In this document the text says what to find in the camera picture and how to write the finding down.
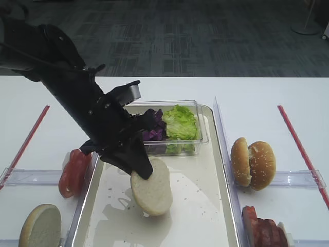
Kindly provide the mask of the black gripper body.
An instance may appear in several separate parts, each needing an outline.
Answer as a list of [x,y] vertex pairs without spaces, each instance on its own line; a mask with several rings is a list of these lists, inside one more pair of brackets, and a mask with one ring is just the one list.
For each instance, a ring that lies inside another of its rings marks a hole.
[[92,126],[95,134],[80,147],[84,154],[100,154],[104,148],[128,139],[137,132],[142,134],[143,131],[151,130],[155,124],[150,113],[130,114],[112,92],[98,100],[95,113],[99,114],[100,119]]

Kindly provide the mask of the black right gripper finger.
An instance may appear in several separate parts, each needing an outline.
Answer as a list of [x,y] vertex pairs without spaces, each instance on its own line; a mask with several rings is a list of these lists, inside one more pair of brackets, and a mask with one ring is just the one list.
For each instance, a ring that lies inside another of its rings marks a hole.
[[136,172],[145,180],[153,172],[140,132],[104,148],[100,152],[100,157],[102,161],[115,165],[129,175],[133,171]]

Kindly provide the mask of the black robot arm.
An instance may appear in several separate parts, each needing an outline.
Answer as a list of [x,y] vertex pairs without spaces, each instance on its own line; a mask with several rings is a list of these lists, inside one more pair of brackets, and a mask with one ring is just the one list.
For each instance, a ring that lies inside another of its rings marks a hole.
[[125,106],[140,98],[139,81],[105,93],[95,81],[104,65],[88,67],[72,40],[50,24],[33,26],[11,16],[18,1],[1,5],[1,67],[30,81],[41,82],[88,136],[84,154],[101,159],[124,172],[148,179],[153,167],[142,133],[155,126],[151,112],[132,115]]

